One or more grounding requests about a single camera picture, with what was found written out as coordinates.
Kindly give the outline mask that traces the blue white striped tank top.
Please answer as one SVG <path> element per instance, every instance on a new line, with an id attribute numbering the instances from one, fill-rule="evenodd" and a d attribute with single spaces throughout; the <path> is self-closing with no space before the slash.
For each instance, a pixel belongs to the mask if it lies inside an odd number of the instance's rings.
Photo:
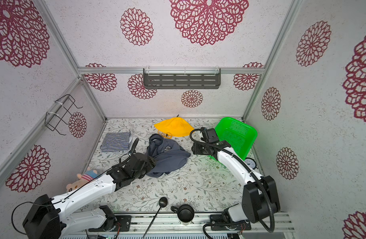
<path id="1" fill-rule="evenodd" d="M 130 150 L 133 142 L 133 134 L 127 132 L 110 132 L 107 133 L 100 146 L 103 152 L 116 152 Z"/>

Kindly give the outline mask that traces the green plastic basket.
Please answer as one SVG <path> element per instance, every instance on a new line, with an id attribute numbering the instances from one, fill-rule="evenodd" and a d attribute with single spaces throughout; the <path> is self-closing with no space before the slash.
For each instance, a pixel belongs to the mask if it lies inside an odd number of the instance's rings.
<path id="1" fill-rule="evenodd" d="M 219 140 L 231 144 L 242 160 L 246 159 L 258 136 L 256 129 L 231 117 L 221 119 L 215 131 Z"/>

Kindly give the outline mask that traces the grey tank top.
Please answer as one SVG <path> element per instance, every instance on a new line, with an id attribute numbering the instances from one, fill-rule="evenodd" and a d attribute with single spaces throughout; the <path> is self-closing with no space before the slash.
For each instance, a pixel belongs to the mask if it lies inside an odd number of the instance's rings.
<path id="1" fill-rule="evenodd" d="M 154 178 L 181 169 L 191 157 L 191 153 L 181 147 L 175 140 L 164 138 L 157 133 L 149 138 L 147 155 L 156 162 L 156 166 L 147 174 L 149 177 Z"/>

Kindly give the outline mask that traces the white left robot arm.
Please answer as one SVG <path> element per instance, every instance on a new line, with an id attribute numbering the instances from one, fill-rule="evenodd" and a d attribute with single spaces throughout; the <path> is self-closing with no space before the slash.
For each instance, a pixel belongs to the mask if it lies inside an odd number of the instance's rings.
<path id="1" fill-rule="evenodd" d="M 107 205 L 92 211 L 77 210 L 143 178 L 155 166 L 152 157 L 135 153 L 74 191 L 52 198 L 46 194 L 38 197 L 23 221 L 25 234 L 30 239 L 59 239 L 82 230 L 113 230 L 117 218 Z"/>

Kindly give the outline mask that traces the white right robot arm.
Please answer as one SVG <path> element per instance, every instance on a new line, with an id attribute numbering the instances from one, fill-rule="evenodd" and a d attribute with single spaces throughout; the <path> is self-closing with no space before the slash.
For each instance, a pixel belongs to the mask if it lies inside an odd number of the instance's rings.
<path id="1" fill-rule="evenodd" d="M 215 129 L 198 128 L 189 138 L 195 155 L 212 156 L 224 165 L 243 187 L 241 203 L 224 210 L 228 223 L 249 221 L 261 223 L 268 231 L 275 227 L 274 214 L 281 210 L 276 182 L 271 176 L 263 176 L 251 168 L 227 141 L 220 141 Z"/>

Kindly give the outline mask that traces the yellow bucket hat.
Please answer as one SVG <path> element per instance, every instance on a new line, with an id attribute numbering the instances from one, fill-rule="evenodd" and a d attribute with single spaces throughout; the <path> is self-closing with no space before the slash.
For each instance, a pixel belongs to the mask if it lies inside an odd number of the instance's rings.
<path id="1" fill-rule="evenodd" d="M 156 123 L 154 127 L 164 138 L 189 136 L 194 128 L 183 118 L 174 117 Z"/>

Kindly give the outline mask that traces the black ladle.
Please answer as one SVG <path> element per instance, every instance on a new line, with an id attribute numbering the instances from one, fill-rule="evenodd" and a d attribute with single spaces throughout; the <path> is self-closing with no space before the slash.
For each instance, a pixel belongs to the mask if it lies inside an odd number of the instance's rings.
<path id="1" fill-rule="evenodd" d="M 168 199 L 167 199 L 167 197 L 162 197 L 162 198 L 160 198 L 160 199 L 159 199 L 159 209 L 157 210 L 157 212 L 156 212 L 156 213 L 155 213 L 155 215 L 153 216 L 153 219 L 151 220 L 151 222 L 150 222 L 149 226 L 147 227 L 147 229 L 146 229 L 145 233 L 143 234 L 142 239 L 145 239 L 145 237 L 146 237 L 146 235 L 147 235 L 148 231 L 150 230 L 150 228 L 151 228 L 152 224 L 154 223 L 154 221 L 155 221 L 155 219 L 156 219 L 156 217 L 157 217 L 158 213 L 160 212 L 160 210 L 161 210 L 162 208 L 165 208 L 167 205 L 168 205 Z"/>

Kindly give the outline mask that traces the plush doll toy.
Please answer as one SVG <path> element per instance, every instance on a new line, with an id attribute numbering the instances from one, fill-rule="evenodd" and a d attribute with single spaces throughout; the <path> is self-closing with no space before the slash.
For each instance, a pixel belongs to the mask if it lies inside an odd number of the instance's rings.
<path id="1" fill-rule="evenodd" d="M 66 186 L 66 192 L 75 191 L 98 177 L 98 171 L 89 167 L 83 174 L 77 174 L 78 180 Z"/>

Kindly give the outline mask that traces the black pressure gauge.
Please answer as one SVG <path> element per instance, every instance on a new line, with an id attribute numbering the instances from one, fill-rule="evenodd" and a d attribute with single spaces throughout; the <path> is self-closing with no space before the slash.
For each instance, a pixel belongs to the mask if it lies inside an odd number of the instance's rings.
<path id="1" fill-rule="evenodd" d="M 247 157 L 244 162 L 252 169 L 255 170 L 257 168 L 257 163 L 253 158 Z"/>

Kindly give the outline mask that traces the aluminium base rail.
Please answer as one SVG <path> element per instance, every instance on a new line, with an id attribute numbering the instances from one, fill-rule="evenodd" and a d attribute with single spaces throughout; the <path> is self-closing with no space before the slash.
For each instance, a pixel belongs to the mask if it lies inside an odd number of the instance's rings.
<path id="1" fill-rule="evenodd" d="M 66 239 L 293 239 L 294 226 L 287 213 L 275 215 L 275 231 L 248 221 L 226 226 L 220 213 L 195 213 L 184 225 L 173 212 L 117 213 L 117 224 L 109 232 L 82 230 L 64 236 Z"/>

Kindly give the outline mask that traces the grey wall shelf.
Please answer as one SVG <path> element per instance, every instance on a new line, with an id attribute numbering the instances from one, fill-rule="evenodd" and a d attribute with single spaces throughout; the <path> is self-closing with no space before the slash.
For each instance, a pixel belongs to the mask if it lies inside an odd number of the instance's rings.
<path id="1" fill-rule="evenodd" d="M 143 69 L 143 84 L 148 90 L 218 89 L 221 85 L 221 70 L 170 73 Z"/>

